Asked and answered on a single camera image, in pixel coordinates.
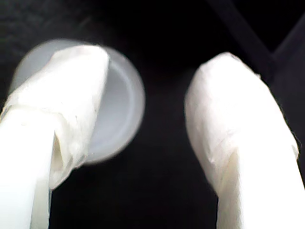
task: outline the circular opening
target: circular opening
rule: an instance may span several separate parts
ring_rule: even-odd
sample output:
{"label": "circular opening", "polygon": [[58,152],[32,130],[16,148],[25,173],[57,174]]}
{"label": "circular opening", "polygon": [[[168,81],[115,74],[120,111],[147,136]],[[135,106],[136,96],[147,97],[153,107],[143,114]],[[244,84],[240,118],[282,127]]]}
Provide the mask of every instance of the circular opening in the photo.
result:
{"label": "circular opening", "polygon": [[[45,66],[54,52],[81,44],[84,42],[58,39],[36,46],[18,65],[9,92]],[[136,134],[144,113],[145,95],[138,72],[125,56],[111,48],[105,50],[110,56],[109,71],[87,164],[105,160],[124,149]]]}
{"label": "circular opening", "polygon": [[100,157],[111,153],[102,152],[101,146],[106,149],[116,144],[124,131],[131,107],[127,82],[110,67],[87,160],[93,159],[92,154],[96,150],[101,151]]}

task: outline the black background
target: black background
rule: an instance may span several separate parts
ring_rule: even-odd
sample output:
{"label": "black background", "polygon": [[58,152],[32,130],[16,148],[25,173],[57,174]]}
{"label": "black background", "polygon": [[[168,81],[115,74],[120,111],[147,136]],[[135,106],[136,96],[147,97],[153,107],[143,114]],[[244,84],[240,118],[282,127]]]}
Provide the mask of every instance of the black background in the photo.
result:
{"label": "black background", "polygon": [[[234,4],[270,52],[305,11],[303,0]],[[115,158],[75,170],[54,191],[50,229],[215,228],[217,197],[187,139],[184,94],[200,63],[221,52],[259,69],[211,7],[192,0],[6,0],[1,5],[2,102],[25,53],[54,38],[114,47],[134,63],[145,85],[145,116],[136,138]],[[267,81],[300,142],[305,142],[303,35],[298,35],[302,45]],[[298,164],[304,174],[303,154]]]}

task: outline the translucent white cup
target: translucent white cup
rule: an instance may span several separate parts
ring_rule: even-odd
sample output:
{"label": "translucent white cup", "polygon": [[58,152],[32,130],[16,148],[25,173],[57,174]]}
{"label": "translucent white cup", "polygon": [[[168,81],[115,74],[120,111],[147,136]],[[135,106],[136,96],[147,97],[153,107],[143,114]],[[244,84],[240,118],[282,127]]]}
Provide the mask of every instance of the translucent white cup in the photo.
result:
{"label": "translucent white cup", "polygon": [[[9,94],[38,72],[54,52],[81,44],[85,43],[58,39],[33,48],[18,65]],[[123,54],[104,49],[110,57],[109,71],[86,164],[101,162],[122,151],[136,135],[145,108],[144,86],[138,71]]]}

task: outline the white cylinder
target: white cylinder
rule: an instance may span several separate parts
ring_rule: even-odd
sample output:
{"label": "white cylinder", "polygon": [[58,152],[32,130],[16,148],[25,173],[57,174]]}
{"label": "white cylinder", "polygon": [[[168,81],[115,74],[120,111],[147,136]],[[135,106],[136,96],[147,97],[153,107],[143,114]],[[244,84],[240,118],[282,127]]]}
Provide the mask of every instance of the white cylinder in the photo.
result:
{"label": "white cylinder", "polygon": [[[60,39],[36,46],[18,65],[9,93],[38,72],[54,52],[80,44],[84,43]],[[123,150],[137,133],[144,114],[145,94],[139,73],[124,55],[104,49],[110,56],[110,66],[86,164],[103,161]]]}

